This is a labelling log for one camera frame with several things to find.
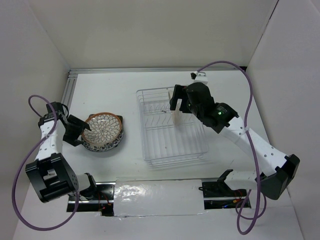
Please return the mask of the beige plate blue swirl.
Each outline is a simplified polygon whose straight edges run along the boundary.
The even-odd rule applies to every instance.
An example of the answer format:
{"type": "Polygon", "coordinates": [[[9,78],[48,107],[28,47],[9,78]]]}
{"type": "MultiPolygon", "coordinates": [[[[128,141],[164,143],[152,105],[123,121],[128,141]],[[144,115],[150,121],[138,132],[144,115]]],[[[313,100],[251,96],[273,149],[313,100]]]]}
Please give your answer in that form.
{"type": "Polygon", "coordinates": [[[180,102],[177,102],[176,109],[170,111],[174,126],[178,126],[180,124],[180,116],[181,116],[179,111],[180,105],[181,105],[180,102]]]}

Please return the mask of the brown rim floral bowl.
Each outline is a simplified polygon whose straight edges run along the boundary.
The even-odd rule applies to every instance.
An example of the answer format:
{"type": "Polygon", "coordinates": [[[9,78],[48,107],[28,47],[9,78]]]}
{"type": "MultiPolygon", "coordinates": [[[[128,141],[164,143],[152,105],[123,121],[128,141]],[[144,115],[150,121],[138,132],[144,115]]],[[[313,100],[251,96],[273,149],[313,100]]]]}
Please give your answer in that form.
{"type": "Polygon", "coordinates": [[[124,129],[123,124],[116,122],[114,114],[110,112],[92,114],[85,122],[89,124],[91,131],[84,130],[81,137],[94,146],[111,143],[124,129]]]}

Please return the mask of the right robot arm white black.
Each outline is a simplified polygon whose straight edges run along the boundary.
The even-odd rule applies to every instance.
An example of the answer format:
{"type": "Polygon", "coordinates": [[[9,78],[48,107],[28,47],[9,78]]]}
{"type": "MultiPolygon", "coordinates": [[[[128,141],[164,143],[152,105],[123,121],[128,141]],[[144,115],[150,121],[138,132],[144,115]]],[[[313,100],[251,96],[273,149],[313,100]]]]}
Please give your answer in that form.
{"type": "Polygon", "coordinates": [[[204,83],[175,85],[169,104],[172,111],[178,109],[184,114],[193,114],[206,127],[229,139],[253,158],[255,179],[245,176],[244,172],[226,170],[218,184],[218,190],[223,196],[230,196],[237,189],[255,187],[267,198],[278,200],[295,178],[300,159],[295,154],[287,155],[271,146],[246,126],[244,120],[228,104],[215,102],[204,83]]]}

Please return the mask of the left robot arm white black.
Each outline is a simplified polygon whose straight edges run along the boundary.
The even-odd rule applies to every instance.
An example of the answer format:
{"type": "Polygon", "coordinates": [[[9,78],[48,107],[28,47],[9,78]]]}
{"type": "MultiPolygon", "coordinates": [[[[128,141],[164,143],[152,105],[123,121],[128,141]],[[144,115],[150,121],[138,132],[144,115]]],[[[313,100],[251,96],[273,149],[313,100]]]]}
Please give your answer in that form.
{"type": "Polygon", "coordinates": [[[47,203],[65,195],[79,192],[86,200],[93,200],[99,187],[89,173],[77,175],[64,158],[63,142],[74,147],[83,144],[79,140],[88,123],[69,115],[68,107],[60,102],[46,105],[48,113],[38,122],[44,142],[40,145],[34,162],[25,166],[25,172],[41,202],[47,203]]]}

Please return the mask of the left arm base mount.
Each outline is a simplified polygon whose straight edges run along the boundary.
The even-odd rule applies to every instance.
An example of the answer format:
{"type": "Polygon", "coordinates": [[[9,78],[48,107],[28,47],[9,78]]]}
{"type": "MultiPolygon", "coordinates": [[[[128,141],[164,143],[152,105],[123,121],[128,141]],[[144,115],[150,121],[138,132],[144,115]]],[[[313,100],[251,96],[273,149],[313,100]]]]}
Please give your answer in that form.
{"type": "Polygon", "coordinates": [[[97,182],[96,192],[86,198],[80,196],[78,213],[98,213],[101,216],[114,216],[114,193],[116,182],[97,182]]]}

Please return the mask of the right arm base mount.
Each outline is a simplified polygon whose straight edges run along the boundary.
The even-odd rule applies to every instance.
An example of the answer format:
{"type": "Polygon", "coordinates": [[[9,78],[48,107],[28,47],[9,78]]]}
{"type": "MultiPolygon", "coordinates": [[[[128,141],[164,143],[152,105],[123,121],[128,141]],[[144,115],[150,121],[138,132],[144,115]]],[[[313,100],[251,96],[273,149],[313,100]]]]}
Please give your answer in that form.
{"type": "Polygon", "coordinates": [[[215,178],[202,179],[198,190],[203,194],[205,210],[234,209],[248,194],[245,189],[231,190],[215,178]]]}

